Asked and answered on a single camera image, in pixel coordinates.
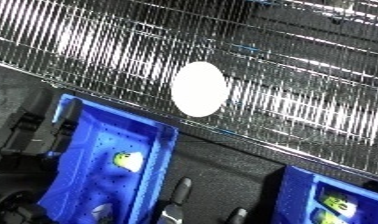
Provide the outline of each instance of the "black mount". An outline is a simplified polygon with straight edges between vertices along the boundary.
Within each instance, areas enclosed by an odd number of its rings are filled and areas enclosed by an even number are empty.
[[[56,224],[37,201],[58,174],[60,155],[78,125],[82,102],[72,100],[44,140],[26,152],[52,102],[51,90],[32,94],[0,129],[0,224]]]

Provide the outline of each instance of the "ping pong ball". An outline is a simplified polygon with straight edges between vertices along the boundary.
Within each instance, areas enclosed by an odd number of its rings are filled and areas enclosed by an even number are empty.
[[[228,98],[228,88],[222,72],[208,62],[193,62],[184,66],[171,86],[172,100],[178,109],[192,117],[215,113]]]

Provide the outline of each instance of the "blue plastic container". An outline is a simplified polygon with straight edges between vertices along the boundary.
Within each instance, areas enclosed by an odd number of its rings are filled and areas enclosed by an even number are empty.
[[[73,98],[62,96],[55,119]],[[61,224],[148,223],[177,129],[90,101],[83,104],[59,175],[39,204]],[[140,170],[116,165],[121,153],[142,155]]]
[[[343,193],[357,199],[357,209],[348,218],[319,200],[323,190]],[[315,210],[334,213],[349,224],[378,224],[378,193],[318,175],[296,167],[286,168],[273,217],[273,224],[311,224]]]

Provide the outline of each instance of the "metal grate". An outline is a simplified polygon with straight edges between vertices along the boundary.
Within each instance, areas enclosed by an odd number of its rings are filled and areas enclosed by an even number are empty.
[[[230,98],[190,118],[169,87],[199,60]],[[378,0],[0,0],[0,63],[378,176]]]

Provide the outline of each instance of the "yellow object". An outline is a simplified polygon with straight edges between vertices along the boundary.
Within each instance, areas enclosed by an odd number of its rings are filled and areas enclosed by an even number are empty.
[[[324,209],[317,209],[312,220],[315,224],[348,224]]]
[[[126,153],[120,152],[116,153],[113,157],[113,164],[128,169],[131,172],[138,172],[143,164],[143,156],[140,152]]]
[[[347,218],[355,215],[358,204],[356,198],[337,191],[323,191],[321,202]]]

